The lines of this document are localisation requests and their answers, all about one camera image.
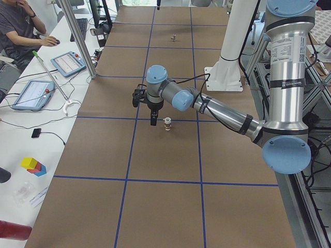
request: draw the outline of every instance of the toy block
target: toy block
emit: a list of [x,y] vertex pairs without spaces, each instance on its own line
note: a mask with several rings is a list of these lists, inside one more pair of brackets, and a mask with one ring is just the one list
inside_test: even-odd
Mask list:
[[21,166],[25,169],[34,169],[36,168],[38,161],[34,158],[24,158],[21,162]]
[[27,171],[32,173],[32,174],[41,172],[41,166],[42,166],[42,164],[37,162],[37,165],[34,169],[27,169]]
[[45,174],[46,174],[46,167],[44,165],[41,165],[41,171],[40,172],[34,173],[34,175],[36,175],[37,177],[40,177],[40,176],[45,175]]

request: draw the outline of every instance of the white desk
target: white desk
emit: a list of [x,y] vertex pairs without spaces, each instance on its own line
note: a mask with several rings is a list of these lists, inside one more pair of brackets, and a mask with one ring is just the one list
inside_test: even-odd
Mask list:
[[[76,15],[76,18],[88,18],[89,15]],[[60,44],[54,47],[41,47],[38,54],[44,60],[46,67],[49,70],[55,69],[50,62],[51,58],[66,53],[68,51],[74,51],[80,54],[79,49],[75,42],[70,42],[71,31],[68,27],[65,18],[62,18],[58,23],[52,36],[60,40]],[[85,39],[86,46],[89,54],[93,55],[94,50],[99,48],[96,37],[91,36],[89,31],[86,33]],[[23,72],[22,76],[30,75],[34,73],[44,72],[44,69],[40,65],[36,58],[33,58],[31,63]],[[59,84],[65,84],[70,78],[64,78],[59,72],[54,73],[58,79]],[[9,93],[20,93],[25,86],[26,82],[30,79],[40,78],[41,80],[50,80],[45,73],[38,76],[25,77],[19,80],[11,89]],[[85,93],[88,88],[89,74],[87,70],[80,72],[72,81],[73,87],[68,83],[62,87],[66,95],[69,95],[72,91],[70,99],[83,101]],[[13,104],[16,97],[8,96],[8,101]],[[14,125],[32,127],[42,123],[49,122],[51,120],[58,120],[65,117],[61,106],[65,103],[65,99],[61,93],[56,90],[44,107],[45,109],[58,111],[15,111],[9,107],[0,107],[0,118],[3,121],[12,123]],[[1,106],[8,105],[6,100],[1,103]],[[78,112],[79,105],[70,105],[67,109],[68,117],[75,116]],[[75,121],[75,117],[48,123],[40,126],[42,132],[54,132],[59,135],[65,142],[67,141],[72,126]],[[37,207],[33,207],[29,200],[37,195],[40,191],[49,186],[59,159],[62,155],[64,145],[62,141],[54,134],[41,134],[39,138],[32,139],[33,128],[23,129],[8,125],[0,122],[0,167],[11,172],[11,178],[9,181],[0,184],[0,220],[14,222],[22,225],[33,226],[41,204]],[[47,168],[47,174],[41,177],[37,177],[27,172],[20,166],[24,157],[33,157]],[[18,190],[25,182],[33,185],[34,192],[25,200],[20,206],[15,202],[13,193]],[[0,247],[3,248],[22,248],[26,244],[26,241],[15,241],[8,239],[0,239]]]

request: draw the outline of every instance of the tablet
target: tablet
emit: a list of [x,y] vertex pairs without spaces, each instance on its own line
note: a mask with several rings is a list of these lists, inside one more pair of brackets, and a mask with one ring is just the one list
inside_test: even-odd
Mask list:
[[54,86],[53,81],[30,80],[11,108],[14,110],[40,110],[50,100]]
[[72,51],[51,59],[51,62],[66,78],[86,68],[84,60]]

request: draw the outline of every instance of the hand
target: hand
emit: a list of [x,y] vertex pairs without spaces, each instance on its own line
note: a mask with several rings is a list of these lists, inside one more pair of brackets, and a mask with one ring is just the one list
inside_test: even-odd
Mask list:
[[56,38],[53,36],[47,36],[46,38],[40,40],[41,45],[52,47],[57,45]]
[[33,16],[33,10],[26,0],[17,0],[17,5],[22,7],[29,16]]

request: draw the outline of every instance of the gray t-shirt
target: gray t-shirt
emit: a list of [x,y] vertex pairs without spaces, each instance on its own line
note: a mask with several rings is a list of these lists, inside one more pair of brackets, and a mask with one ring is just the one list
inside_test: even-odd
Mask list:
[[10,6],[0,0],[0,44],[10,55],[17,50],[38,49],[40,46],[15,45],[5,35],[8,32],[16,31],[19,36],[37,39],[34,35],[34,24],[25,10],[20,6]]

